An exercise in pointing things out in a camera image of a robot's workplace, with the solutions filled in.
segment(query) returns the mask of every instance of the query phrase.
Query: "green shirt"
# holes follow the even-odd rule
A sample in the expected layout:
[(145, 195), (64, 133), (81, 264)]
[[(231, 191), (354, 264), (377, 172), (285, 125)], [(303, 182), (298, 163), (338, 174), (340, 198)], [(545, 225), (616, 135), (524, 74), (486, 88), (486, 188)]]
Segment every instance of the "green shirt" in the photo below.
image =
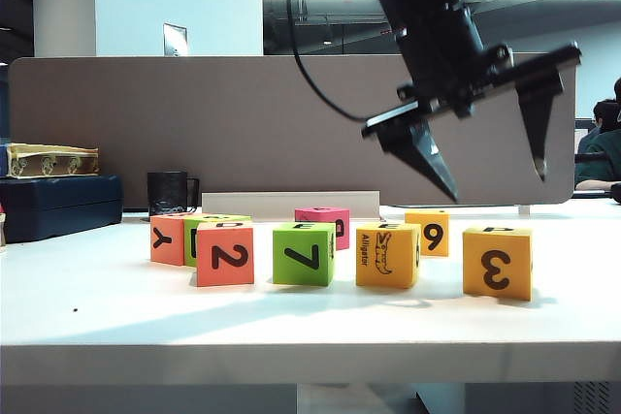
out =
[(596, 160), (576, 165), (576, 184), (586, 179), (621, 181), (621, 130), (600, 134), (586, 147), (586, 152), (605, 152), (609, 160)]

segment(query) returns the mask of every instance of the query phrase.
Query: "orange block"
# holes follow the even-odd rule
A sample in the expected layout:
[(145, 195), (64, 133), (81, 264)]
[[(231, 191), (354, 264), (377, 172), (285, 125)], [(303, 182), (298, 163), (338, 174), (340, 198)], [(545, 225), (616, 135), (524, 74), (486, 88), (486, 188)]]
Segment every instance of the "orange block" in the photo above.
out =
[(196, 242), (197, 286), (254, 283), (252, 223), (201, 223)]
[(183, 218), (190, 212), (153, 215), (150, 218), (151, 261), (183, 265)]

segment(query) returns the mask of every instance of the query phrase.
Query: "gray partition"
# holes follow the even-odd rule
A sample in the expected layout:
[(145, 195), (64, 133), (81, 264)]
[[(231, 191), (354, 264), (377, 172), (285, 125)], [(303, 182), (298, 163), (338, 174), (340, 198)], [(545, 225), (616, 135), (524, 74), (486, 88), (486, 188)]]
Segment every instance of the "gray partition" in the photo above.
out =
[[(317, 84), (357, 114), (398, 105), (407, 80), (397, 55), (305, 57)], [(432, 122), (462, 204), (565, 201), (573, 184), (575, 69), (563, 72), (547, 154), (535, 173), (511, 91), (458, 121)], [(28, 58), (10, 70), (12, 137), (20, 143), (100, 148), (106, 174), (122, 176), (127, 207), (147, 204), (146, 173), (187, 170), (202, 191), (379, 190), (383, 204), (449, 200), (360, 125), (314, 96), (292, 57)]]

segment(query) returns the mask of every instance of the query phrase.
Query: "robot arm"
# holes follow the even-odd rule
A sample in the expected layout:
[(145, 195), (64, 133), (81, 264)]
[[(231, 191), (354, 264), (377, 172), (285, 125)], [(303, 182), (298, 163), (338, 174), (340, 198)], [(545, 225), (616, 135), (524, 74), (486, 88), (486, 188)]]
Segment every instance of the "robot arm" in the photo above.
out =
[(545, 135), (559, 71), (579, 62), (567, 46), (513, 67), (506, 45), (485, 48), (464, 0), (379, 0), (412, 77), (398, 89), (402, 105), (369, 119), (362, 133), (427, 176), (456, 201), (457, 187), (431, 135), (431, 117), (470, 116), (473, 103), (514, 87), (535, 169), (545, 177)]

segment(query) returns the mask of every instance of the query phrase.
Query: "foam block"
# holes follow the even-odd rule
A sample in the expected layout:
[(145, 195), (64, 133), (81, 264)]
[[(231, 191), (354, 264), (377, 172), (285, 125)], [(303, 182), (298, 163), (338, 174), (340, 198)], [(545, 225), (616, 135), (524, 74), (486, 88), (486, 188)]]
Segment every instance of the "foam block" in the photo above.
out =
[(295, 209), (296, 222), (334, 222), (337, 250), (349, 247), (349, 209), (341, 207), (304, 207)]
[(171, 266), (183, 265), (183, 218), (193, 213), (153, 215), (150, 221), (151, 261)]
[(254, 283), (250, 222), (203, 222), (196, 232), (197, 286)]
[(283, 223), (273, 231), (274, 283), (328, 286), (334, 276), (336, 225)]
[(199, 224), (204, 222), (249, 222), (252, 219), (248, 215), (236, 215), (228, 213), (194, 213), (183, 219), (183, 247), (184, 263), (190, 267), (196, 267), (196, 231)]
[(424, 256), (448, 256), (448, 220), (444, 210), (411, 208), (406, 211), (406, 223), (420, 225), (421, 254)]
[(356, 285), (410, 288), (419, 264), (420, 225), (373, 222), (356, 229)]
[(532, 230), (472, 227), (464, 232), (464, 293), (530, 301)]

